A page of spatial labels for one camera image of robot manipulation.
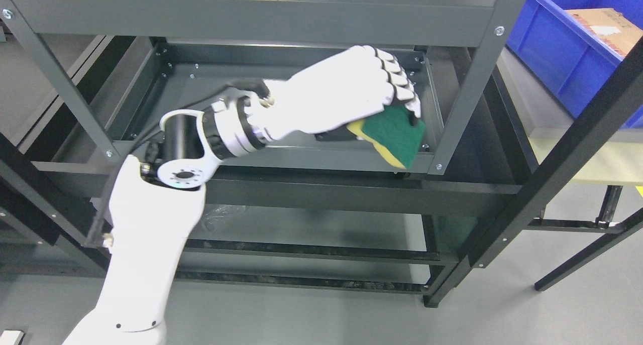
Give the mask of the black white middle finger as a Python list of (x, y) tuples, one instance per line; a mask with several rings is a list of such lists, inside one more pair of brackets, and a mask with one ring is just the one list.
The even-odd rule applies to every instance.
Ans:
[(416, 93), (409, 85), (393, 84), (393, 102), (411, 102), (416, 100)]

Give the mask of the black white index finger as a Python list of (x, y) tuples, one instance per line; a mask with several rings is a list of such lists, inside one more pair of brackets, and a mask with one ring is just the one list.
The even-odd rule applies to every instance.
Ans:
[(417, 95), (402, 98), (399, 102), (404, 104), (406, 109), (409, 110), (415, 118), (419, 119), (421, 117), (421, 102)]

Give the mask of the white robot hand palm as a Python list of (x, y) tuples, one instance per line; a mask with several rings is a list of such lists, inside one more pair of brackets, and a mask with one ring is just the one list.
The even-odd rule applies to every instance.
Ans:
[(288, 80), (266, 84), (273, 105), (252, 114), (249, 123), (270, 141), (296, 131), (320, 134), (381, 113), (394, 93), (382, 61), (368, 46), (351, 47)]

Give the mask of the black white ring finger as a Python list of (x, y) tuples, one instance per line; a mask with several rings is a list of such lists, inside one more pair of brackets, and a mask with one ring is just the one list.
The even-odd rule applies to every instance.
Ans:
[(406, 76), (406, 73), (400, 67), (398, 67), (397, 69), (400, 69), (400, 71), (394, 72), (392, 69), (386, 68), (388, 82), (390, 82), (393, 86), (409, 87), (410, 82), (408, 80), (408, 77)]

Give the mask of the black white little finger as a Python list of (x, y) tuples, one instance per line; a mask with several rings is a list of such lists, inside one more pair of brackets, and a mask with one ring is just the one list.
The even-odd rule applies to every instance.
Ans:
[(376, 57), (382, 61), (383, 69), (386, 72), (389, 72), (389, 73), (402, 72), (402, 67), (399, 64), (399, 61), (397, 61), (397, 57), (395, 57), (395, 55), (392, 55), (384, 50), (380, 50), (379, 48), (374, 48), (374, 50), (376, 53)]

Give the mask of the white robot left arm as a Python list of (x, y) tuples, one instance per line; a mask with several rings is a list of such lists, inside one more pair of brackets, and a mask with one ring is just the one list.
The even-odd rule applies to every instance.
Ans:
[(393, 110), (420, 129), (421, 103), (394, 55), (354, 46), (287, 80), (237, 79), (159, 119), (158, 154), (135, 150), (112, 177), (106, 206), (111, 259), (98, 300), (64, 344), (166, 344), (165, 311), (188, 236), (199, 222), (206, 183), (223, 162), (294, 132), (321, 134)]

